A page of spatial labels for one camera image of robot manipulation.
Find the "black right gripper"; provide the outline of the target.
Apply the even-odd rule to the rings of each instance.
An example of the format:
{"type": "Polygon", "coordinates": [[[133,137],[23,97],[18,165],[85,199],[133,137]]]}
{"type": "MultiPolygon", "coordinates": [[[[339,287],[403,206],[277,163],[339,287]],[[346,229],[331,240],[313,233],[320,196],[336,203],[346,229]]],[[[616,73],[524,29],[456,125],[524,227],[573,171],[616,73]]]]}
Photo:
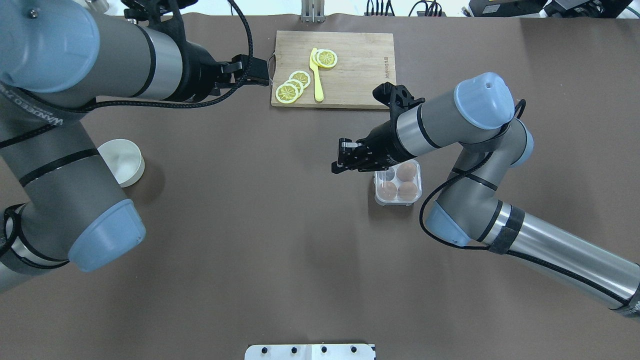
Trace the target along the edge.
{"type": "Polygon", "coordinates": [[[372,172],[387,170],[407,160],[395,123],[388,120],[357,141],[347,137],[338,139],[337,160],[331,164],[333,174],[358,170],[372,172]]]}

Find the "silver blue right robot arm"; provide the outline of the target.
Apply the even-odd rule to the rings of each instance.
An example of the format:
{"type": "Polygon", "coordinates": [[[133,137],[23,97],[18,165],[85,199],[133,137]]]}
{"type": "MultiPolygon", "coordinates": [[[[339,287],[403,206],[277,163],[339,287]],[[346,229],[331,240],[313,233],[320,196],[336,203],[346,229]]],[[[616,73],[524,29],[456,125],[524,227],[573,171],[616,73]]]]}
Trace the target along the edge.
{"type": "Polygon", "coordinates": [[[423,232],[450,248],[511,256],[522,264],[639,319],[640,268],[496,197],[509,169],[534,150],[505,80],[492,71],[463,80],[440,96],[416,98],[385,82],[372,92],[390,118],[361,139],[341,137],[334,174],[383,171],[446,146],[462,147],[446,178],[422,205],[423,232]]]}

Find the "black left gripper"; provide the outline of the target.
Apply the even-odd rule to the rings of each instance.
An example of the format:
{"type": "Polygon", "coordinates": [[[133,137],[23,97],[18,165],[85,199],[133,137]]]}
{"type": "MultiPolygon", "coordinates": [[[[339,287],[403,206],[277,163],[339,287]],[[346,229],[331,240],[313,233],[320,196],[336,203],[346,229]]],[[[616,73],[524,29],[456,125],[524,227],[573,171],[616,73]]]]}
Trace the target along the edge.
{"type": "Polygon", "coordinates": [[[235,82],[264,87],[271,83],[268,62],[264,59],[238,54],[230,63],[220,62],[206,48],[189,41],[178,43],[178,49],[182,57],[182,77],[177,87],[179,103],[198,103],[210,95],[220,96],[221,89],[233,88],[235,82]]]}

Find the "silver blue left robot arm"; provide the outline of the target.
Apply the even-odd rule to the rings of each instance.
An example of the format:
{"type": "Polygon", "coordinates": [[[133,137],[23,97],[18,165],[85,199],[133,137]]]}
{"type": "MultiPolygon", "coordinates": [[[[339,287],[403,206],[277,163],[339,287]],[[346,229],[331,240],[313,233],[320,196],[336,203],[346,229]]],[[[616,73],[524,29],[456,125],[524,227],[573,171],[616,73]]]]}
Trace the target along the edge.
{"type": "Polygon", "coordinates": [[[198,109],[243,85],[270,84],[268,62],[217,61],[186,39],[192,0],[125,0],[125,20],[73,0],[1,2],[1,157],[29,201],[1,212],[1,291],[66,264],[91,272],[135,248],[146,228],[82,125],[114,106],[198,109]]]}

